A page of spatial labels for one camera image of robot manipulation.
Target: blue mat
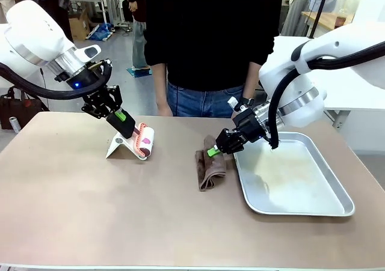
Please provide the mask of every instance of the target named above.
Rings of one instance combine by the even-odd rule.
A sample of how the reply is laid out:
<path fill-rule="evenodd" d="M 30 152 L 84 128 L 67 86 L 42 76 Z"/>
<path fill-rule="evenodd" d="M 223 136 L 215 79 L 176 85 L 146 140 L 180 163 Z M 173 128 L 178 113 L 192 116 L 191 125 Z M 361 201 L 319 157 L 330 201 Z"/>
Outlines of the blue mat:
<path fill-rule="evenodd" d="M 133 71 L 131 68 L 128 68 L 127 71 L 130 73 L 131 76 L 134 78 L 141 78 L 152 75 L 152 70 L 136 70 Z"/>

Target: silver tray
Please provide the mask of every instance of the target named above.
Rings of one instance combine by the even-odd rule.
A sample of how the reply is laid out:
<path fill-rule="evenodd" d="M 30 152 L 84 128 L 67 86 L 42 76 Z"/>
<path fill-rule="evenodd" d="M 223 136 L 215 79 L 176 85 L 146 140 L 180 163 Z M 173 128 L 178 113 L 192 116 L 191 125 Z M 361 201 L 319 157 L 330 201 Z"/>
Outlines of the silver tray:
<path fill-rule="evenodd" d="M 279 137 L 275 150 L 261 139 L 235 154 L 250 208 L 267 215 L 353 215 L 353 201 L 313 141 L 301 133 L 280 132 Z"/>

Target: cardboard box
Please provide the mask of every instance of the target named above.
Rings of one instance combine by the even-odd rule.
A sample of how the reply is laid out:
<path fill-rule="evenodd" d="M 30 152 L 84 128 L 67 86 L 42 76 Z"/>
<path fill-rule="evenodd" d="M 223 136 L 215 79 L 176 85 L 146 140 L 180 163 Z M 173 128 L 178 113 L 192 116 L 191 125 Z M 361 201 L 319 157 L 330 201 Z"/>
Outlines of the cardboard box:
<path fill-rule="evenodd" d="M 85 40 L 90 33 L 90 23 L 87 9 L 81 13 L 69 14 L 72 38 L 74 40 Z"/>

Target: white stand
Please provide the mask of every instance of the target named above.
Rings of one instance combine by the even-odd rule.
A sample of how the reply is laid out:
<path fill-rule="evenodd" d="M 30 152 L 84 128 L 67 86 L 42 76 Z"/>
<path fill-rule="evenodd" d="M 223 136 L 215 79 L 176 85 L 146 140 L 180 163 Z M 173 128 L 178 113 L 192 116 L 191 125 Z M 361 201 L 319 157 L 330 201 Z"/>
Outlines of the white stand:
<path fill-rule="evenodd" d="M 139 156 L 135 150 L 134 150 L 134 139 L 131 137 L 129 139 L 126 139 L 123 137 L 119 132 L 115 135 L 115 137 L 112 139 L 111 145 L 109 146 L 106 159 L 119 147 L 120 145 L 124 145 L 127 147 L 135 156 L 137 156 L 140 160 L 146 160 L 147 157 L 141 157 Z"/>

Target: black sweater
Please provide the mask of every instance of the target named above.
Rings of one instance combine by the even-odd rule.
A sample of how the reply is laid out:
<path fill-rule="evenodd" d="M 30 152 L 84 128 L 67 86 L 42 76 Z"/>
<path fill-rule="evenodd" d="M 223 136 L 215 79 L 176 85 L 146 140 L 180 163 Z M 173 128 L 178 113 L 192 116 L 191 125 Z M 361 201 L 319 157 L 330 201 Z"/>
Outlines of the black sweater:
<path fill-rule="evenodd" d="M 249 62 L 273 51 L 282 0 L 146 0 L 149 65 L 167 64 L 181 88 L 219 91 L 245 83 Z"/>

